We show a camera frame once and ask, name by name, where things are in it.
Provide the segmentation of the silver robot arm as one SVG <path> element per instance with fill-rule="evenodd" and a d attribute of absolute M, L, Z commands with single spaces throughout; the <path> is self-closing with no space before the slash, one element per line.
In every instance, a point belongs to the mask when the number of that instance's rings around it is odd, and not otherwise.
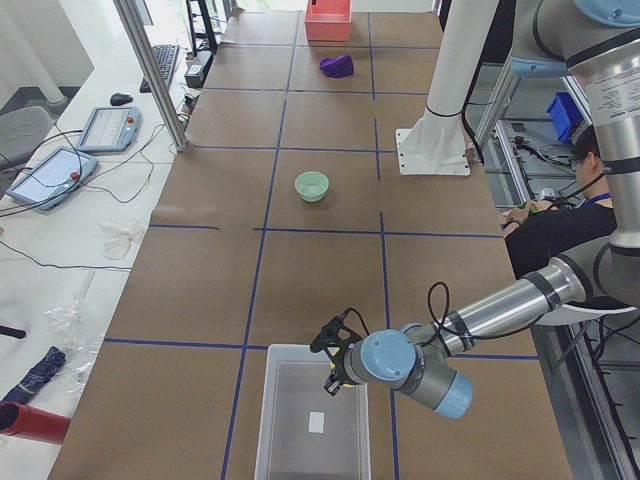
<path fill-rule="evenodd" d="M 448 358 L 515 334 L 558 307 L 639 303 L 639 5 L 635 1 L 521 1 L 512 44 L 516 72 L 571 74 L 592 123 L 574 145 L 584 203 L 528 205 L 505 221 L 516 280 L 426 325 L 357 334 L 334 317 L 312 341 L 330 358 L 325 390 L 379 382 L 448 418 L 473 399 Z"/>

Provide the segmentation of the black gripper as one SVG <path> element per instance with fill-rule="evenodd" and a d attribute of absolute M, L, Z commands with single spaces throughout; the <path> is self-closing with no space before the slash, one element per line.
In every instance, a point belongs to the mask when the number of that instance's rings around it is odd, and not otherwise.
<path fill-rule="evenodd" d="M 347 373 L 345 359 L 357 342 L 358 334 L 345 326 L 343 319 L 331 319 L 311 342 L 312 353 L 324 352 L 330 360 L 330 373 L 324 383 L 324 390 L 329 395 L 336 395 L 341 385 L 356 385 Z"/>

